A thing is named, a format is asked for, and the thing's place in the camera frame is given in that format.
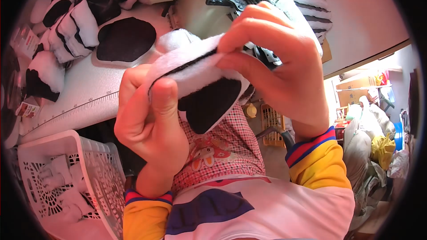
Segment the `white t-shirt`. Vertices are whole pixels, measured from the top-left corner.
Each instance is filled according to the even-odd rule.
[[[265,176],[228,175],[181,191],[165,240],[343,239],[354,210],[351,189],[310,189]]]

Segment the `sleeve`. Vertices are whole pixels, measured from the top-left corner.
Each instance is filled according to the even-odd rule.
[[[310,141],[296,143],[285,160],[293,183],[311,189],[330,186],[351,189],[333,126]]]
[[[159,198],[146,198],[133,189],[125,194],[123,218],[124,240],[160,240],[172,209],[172,193]]]

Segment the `striped cuff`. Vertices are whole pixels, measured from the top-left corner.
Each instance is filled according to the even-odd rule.
[[[144,196],[138,194],[133,189],[126,190],[125,205],[127,206],[128,204],[135,202],[135,201],[162,201],[162,202],[165,202],[165,203],[172,205],[172,192],[169,191],[166,194],[164,194],[158,198],[149,198],[149,197],[144,197]]]
[[[285,156],[289,168],[300,162],[318,146],[329,140],[335,140],[334,126],[329,127],[324,134],[313,137],[310,141],[296,143]]]

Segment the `pink checkered apron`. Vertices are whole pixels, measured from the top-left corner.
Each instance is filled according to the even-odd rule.
[[[174,194],[228,174],[265,175],[257,139],[239,104],[206,134],[196,134],[187,122],[181,121],[181,127],[188,138],[189,156],[184,168],[174,177]]]

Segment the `white plastic basket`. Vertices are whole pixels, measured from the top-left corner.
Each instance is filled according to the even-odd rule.
[[[57,197],[73,187],[66,184],[49,192],[41,185],[41,167],[66,154],[69,166],[80,161],[88,187],[86,199],[96,209],[74,224],[55,218],[62,208]],[[31,207],[43,228],[61,240],[123,239],[125,175],[117,148],[68,130],[18,146],[18,160]]]

